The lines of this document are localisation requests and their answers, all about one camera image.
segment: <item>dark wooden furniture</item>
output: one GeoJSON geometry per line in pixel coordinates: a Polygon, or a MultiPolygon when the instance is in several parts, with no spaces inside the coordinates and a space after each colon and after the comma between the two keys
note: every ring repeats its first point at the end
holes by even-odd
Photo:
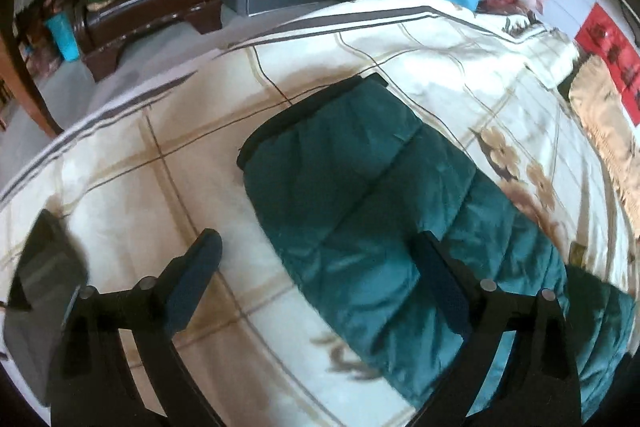
{"type": "Polygon", "coordinates": [[[222,28],[221,0],[116,0],[89,12],[84,0],[67,9],[81,60],[98,82],[113,73],[123,47],[176,22],[188,22],[201,34],[222,28]]]}
{"type": "Polygon", "coordinates": [[[0,78],[15,100],[50,137],[62,133],[22,60],[14,38],[14,0],[0,0],[0,78]]]}

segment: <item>pillow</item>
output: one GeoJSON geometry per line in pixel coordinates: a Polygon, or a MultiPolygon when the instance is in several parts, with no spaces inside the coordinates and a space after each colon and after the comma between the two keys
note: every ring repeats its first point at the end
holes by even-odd
{"type": "Polygon", "coordinates": [[[640,154],[632,123],[606,63],[597,55],[578,71],[569,100],[609,172],[636,238],[640,237],[640,154]]]}

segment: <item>floral pattern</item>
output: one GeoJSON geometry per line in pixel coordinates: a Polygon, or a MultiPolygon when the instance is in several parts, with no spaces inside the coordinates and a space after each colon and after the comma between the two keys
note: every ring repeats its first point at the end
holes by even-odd
{"type": "Polygon", "coordinates": [[[331,365],[328,373],[343,373],[353,381],[371,381],[382,378],[375,369],[367,366],[349,348],[349,346],[335,333],[326,333],[319,338],[311,339],[315,346],[322,346],[328,350],[331,365]]]}
{"type": "Polygon", "coordinates": [[[480,137],[485,145],[489,147],[491,161],[498,169],[506,170],[511,176],[518,179],[520,177],[520,169],[518,167],[520,158],[515,148],[507,145],[504,134],[497,127],[491,127],[491,129],[482,129],[480,137]]]}
{"type": "Polygon", "coordinates": [[[567,251],[569,239],[564,224],[552,219],[548,210],[533,197],[524,183],[515,180],[509,182],[502,180],[498,186],[511,200],[511,203],[529,217],[545,233],[546,237],[551,239],[560,253],[567,251]]]}
{"type": "Polygon", "coordinates": [[[549,210],[556,207],[556,198],[554,197],[554,188],[549,178],[545,176],[545,171],[538,162],[530,163],[527,166],[527,176],[529,181],[536,187],[536,194],[540,203],[549,210]]]}
{"type": "Polygon", "coordinates": [[[519,179],[521,163],[515,147],[508,145],[504,134],[497,127],[485,128],[475,133],[480,148],[487,161],[498,176],[498,186],[516,208],[529,217],[551,242],[558,248],[564,261],[570,261],[570,242],[563,219],[557,219],[556,195],[549,178],[545,176],[540,163],[534,161],[527,165],[527,178],[535,187],[519,179]]]}

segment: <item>black mount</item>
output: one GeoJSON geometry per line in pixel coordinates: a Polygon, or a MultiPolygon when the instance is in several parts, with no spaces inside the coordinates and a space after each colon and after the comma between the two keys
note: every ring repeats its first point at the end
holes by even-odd
{"type": "MultiPolygon", "coordinates": [[[[581,425],[577,367],[555,293],[516,295],[478,281],[431,232],[414,238],[411,254],[419,283],[428,285],[465,342],[408,427],[581,425]],[[498,392],[490,407],[467,416],[505,331],[516,331],[516,338],[498,392]]],[[[101,295],[84,286],[77,254],[53,216],[42,213],[18,264],[4,336],[36,397],[50,404],[52,427],[225,427],[172,343],[221,257],[220,236],[204,230],[157,279],[101,295]],[[144,406],[118,330],[132,331],[166,416],[144,406]]]]}
{"type": "Polygon", "coordinates": [[[580,417],[580,381],[568,327],[556,295],[506,293],[478,281],[431,232],[412,244],[421,282],[431,288],[462,349],[431,399],[407,427],[574,427],[580,417]],[[467,416],[505,331],[516,338],[490,407],[467,416]]]}
{"type": "Polygon", "coordinates": [[[220,236],[205,230],[158,279],[117,293],[79,292],[50,371],[52,427],[224,427],[171,340],[187,327],[221,256],[220,236]],[[118,329],[132,331],[166,417],[144,406],[118,329]]]}

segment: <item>brown flower print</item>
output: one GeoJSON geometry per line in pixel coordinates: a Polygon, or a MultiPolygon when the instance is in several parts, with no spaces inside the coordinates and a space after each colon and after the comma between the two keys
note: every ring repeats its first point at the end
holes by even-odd
{"type": "Polygon", "coordinates": [[[511,200],[511,203],[521,211],[525,216],[529,217],[546,237],[551,239],[562,257],[568,257],[568,236],[564,225],[558,221],[553,221],[549,213],[543,208],[527,190],[524,183],[512,181],[500,181],[498,184],[504,194],[511,200]]]}
{"type": "Polygon", "coordinates": [[[328,350],[331,366],[328,373],[348,375],[353,381],[372,381],[381,378],[380,373],[360,360],[349,346],[335,333],[327,332],[316,339],[311,339],[315,346],[328,350]]]}
{"type": "Polygon", "coordinates": [[[530,163],[527,166],[527,176],[531,183],[536,187],[536,194],[540,199],[540,203],[549,210],[554,210],[556,207],[556,198],[554,197],[554,188],[549,181],[549,178],[545,176],[545,171],[538,162],[530,163]]]}
{"type": "Polygon", "coordinates": [[[520,175],[520,169],[518,164],[520,158],[516,150],[507,145],[507,141],[504,139],[504,134],[497,127],[491,127],[491,129],[482,129],[480,132],[482,141],[491,149],[489,156],[491,161],[495,165],[503,170],[506,170],[514,178],[518,178],[520,175]]]}

